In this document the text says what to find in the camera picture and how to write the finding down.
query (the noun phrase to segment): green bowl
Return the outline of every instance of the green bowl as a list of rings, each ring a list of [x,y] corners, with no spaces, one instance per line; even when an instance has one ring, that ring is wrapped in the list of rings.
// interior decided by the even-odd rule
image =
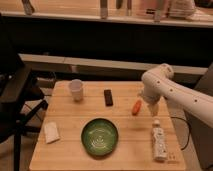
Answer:
[[[81,141],[90,155],[105,156],[116,147],[118,130],[109,120],[94,119],[83,128]]]

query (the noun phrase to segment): wooden table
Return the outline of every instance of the wooden table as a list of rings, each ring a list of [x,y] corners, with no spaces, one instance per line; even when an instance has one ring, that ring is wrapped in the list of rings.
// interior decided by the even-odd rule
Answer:
[[[145,102],[138,116],[131,109],[141,82],[84,82],[84,100],[73,101],[68,81],[57,82],[51,97],[44,123],[57,123],[61,139],[45,143],[43,128],[30,164],[31,171],[83,171],[83,170],[134,170],[134,171],[184,171],[185,162],[177,141],[167,105],[162,98],[158,116],[152,117]],[[105,107],[103,91],[111,89],[114,105]],[[82,143],[81,131],[94,118],[111,120],[119,131],[115,151],[105,159],[90,157]],[[168,160],[158,163],[153,160],[152,123],[158,118],[165,130]]]

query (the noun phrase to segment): black remote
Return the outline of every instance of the black remote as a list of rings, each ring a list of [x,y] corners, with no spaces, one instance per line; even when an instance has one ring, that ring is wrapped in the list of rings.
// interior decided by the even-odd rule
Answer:
[[[104,98],[106,106],[113,106],[111,90],[104,90]]]
[[[120,9],[122,7],[123,0],[116,0],[116,8]]]

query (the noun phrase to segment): orange carrot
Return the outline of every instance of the orange carrot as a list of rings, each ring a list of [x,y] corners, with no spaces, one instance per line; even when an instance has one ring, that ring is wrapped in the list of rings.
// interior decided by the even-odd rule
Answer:
[[[132,115],[137,115],[141,108],[141,100],[137,100],[132,108]]]

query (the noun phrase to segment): black wall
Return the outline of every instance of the black wall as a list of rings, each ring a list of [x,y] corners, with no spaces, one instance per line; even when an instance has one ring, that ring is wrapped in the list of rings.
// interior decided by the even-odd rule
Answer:
[[[208,67],[213,28],[4,17],[18,52]]]

